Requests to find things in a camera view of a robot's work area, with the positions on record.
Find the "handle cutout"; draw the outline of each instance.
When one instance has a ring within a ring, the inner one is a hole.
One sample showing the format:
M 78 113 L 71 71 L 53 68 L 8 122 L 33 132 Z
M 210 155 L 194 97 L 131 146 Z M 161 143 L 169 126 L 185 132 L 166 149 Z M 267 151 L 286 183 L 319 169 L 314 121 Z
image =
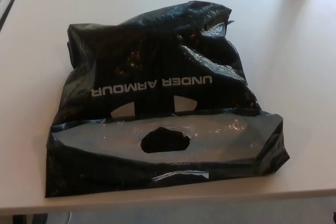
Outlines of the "handle cutout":
M 141 140 L 141 148 L 146 153 L 184 151 L 190 144 L 190 138 L 180 131 L 157 128 Z

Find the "plastic bag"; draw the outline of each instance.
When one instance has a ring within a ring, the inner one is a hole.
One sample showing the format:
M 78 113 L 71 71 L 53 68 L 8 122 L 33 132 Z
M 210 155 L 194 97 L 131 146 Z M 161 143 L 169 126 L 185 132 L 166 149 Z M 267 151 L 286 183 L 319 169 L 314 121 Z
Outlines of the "plastic bag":
M 46 197 L 259 176 L 289 158 L 282 118 L 260 110 L 225 38 L 230 12 L 189 2 L 69 26 Z

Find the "white table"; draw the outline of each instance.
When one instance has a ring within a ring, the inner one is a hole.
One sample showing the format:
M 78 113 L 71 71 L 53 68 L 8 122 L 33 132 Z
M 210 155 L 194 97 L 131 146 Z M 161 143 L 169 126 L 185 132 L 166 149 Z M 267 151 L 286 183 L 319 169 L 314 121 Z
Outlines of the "white table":
M 0 33 L 0 214 L 336 194 L 336 0 L 200 0 L 233 9 L 237 47 L 264 110 L 285 119 L 275 175 L 44 198 L 48 130 L 71 71 L 71 23 L 118 24 L 189 0 L 16 0 Z

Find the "table surface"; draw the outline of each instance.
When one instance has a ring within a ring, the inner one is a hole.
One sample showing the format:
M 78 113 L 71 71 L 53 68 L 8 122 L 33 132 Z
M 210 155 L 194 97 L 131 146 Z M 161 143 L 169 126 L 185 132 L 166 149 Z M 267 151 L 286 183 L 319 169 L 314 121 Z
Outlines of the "table surface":
M 291 156 L 248 179 L 45 199 L 48 130 L 71 71 L 71 23 L 118 24 L 190 0 L 16 0 L 0 33 L 0 214 L 336 194 L 336 1 L 200 0 L 233 10 L 227 37 Z

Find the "crumpled plastic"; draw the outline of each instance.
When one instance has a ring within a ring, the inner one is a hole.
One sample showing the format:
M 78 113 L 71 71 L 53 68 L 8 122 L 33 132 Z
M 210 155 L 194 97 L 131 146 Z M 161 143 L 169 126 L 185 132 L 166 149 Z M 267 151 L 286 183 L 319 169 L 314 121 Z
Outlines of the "crumpled plastic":
M 247 86 L 225 38 L 230 13 L 193 1 L 116 26 L 70 25 L 73 71 L 50 128 L 46 197 L 277 171 L 289 158 L 282 117 Z

